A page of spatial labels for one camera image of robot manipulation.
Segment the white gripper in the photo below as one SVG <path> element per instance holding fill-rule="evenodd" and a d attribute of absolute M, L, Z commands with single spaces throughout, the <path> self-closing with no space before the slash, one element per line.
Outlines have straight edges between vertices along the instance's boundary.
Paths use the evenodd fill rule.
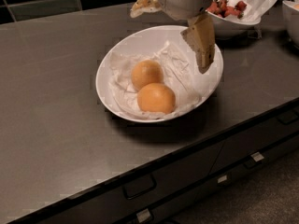
<path fill-rule="evenodd" d="M 174 20 L 188 20 L 188 28 L 180 34 L 195 53 L 199 72 L 204 74 L 212 65 L 215 55 L 214 25 L 209 14 L 205 12 L 212 1 L 137 0 L 130 10 L 130 17 L 136 18 L 143 13 L 155 13 L 162 10 Z"/>

